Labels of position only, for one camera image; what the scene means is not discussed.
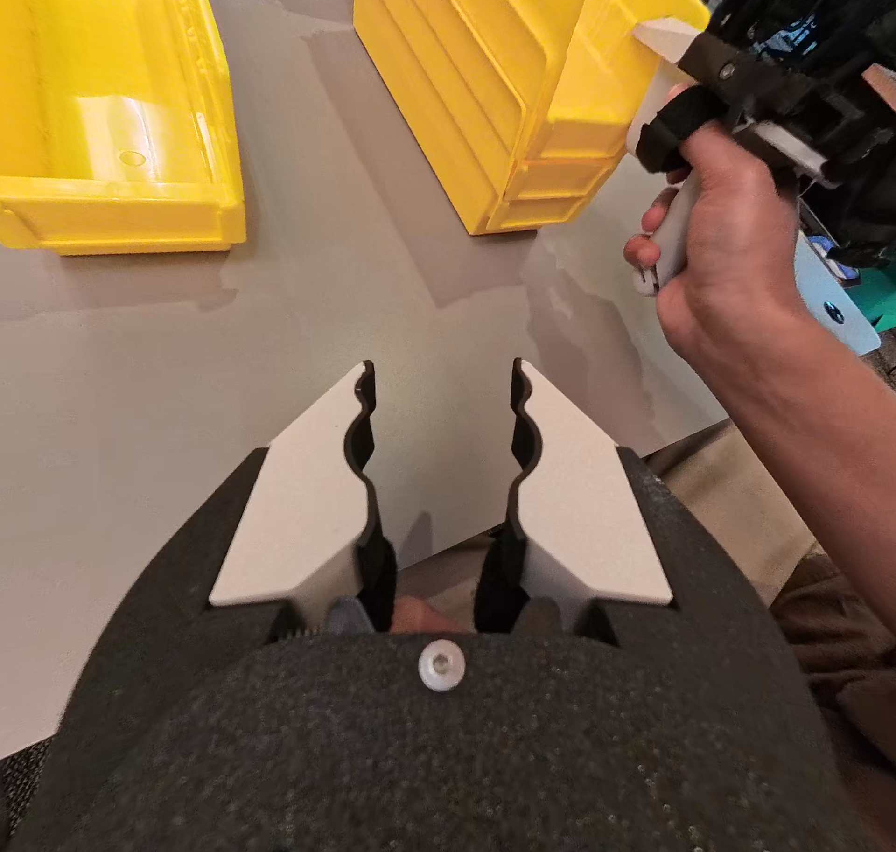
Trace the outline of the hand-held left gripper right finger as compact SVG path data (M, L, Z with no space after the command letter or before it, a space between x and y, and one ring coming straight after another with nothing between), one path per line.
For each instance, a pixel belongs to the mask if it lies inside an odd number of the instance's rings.
M518 473L476 587L476 631L508 634L534 600L552 604L567 632L598 602L669 606L630 477L640 459L523 358L512 364L510 406Z

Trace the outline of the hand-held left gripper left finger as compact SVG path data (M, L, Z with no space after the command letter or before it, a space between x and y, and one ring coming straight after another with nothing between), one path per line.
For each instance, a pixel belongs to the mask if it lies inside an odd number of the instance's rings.
M389 630L397 562L364 474L375 407L375 366L364 360L263 451L212 607L284 603L317 632L338 601L352 599L374 630Z

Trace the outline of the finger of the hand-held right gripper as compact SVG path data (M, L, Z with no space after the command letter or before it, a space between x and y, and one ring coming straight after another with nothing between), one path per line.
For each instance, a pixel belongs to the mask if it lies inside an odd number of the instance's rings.
M633 28L633 38L654 52L666 63L678 65L694 40L703 33L677 18L661 18L639 22Z

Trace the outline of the yellow plastic bin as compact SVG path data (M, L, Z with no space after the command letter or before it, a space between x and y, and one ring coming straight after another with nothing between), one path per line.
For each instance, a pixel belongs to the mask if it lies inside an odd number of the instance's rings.
M61 255L246 239L210 0L1 0L1 239Z
M563 222L536 192L535 143L585 0L354 0L353 22L471 235Z
M565 161L536 159L535 181L528 183L523 189L525 192L533 188L539 193L580 196L586 203L616 167L623 154L623 148L624 138L622 146L615 155L609 157L596 160L569 159Z
M465 132L488 126L511 165L615 155L659 57L636 26L675 19L698 30L701 0L425 0L425 17L464 83Z

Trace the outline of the person's right forearm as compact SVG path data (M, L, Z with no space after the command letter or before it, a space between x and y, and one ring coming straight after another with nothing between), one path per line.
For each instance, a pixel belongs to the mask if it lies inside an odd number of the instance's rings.
M894 391L798 295L706 295L693 314L695 371L894 631Z

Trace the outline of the grey desk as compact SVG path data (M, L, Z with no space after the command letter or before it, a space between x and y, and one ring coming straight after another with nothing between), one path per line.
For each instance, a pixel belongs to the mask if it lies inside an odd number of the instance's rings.
M140 572L252 449L363 359L402 566L503 519L512 361L652 454L726 418L621 250L632 159L571 224L469 237L351 0L210 0L248 239L230 253L2 250L2 756L56 731Z

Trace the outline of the person's right hand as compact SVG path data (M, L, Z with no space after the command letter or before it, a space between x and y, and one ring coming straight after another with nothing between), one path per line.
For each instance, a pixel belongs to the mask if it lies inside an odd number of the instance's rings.
M656 296L670 347L707 384L767 365L818 328L794 276L794 198L717 122L680 148L700 193L686 227L686 263Z

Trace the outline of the person's beige trouser leg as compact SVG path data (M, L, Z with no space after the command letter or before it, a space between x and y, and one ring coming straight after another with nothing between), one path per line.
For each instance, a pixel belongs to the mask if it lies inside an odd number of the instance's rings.
M730 420L645 458L702 526L719 541L771 607L799 562L818 554L815 539ZM473 598L499 527L399 572L392 631L468 633Z

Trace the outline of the green plastic crate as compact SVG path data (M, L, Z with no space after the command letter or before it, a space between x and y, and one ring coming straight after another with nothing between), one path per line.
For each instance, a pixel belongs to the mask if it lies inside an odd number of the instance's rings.
M895 263L859 271L847 295L878 333L895 329Z

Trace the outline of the person's brown top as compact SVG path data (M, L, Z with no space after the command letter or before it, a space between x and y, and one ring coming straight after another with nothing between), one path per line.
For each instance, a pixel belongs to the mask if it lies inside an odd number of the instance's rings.
M894 850L894 635L820 552L800 560L770 614L822 713L859 820L881 850Z

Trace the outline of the black mesh chair seat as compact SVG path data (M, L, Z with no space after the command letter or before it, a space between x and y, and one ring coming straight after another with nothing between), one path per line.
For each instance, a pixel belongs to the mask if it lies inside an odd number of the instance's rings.
M54 736L1 760L1 850L6 850L37 792Z

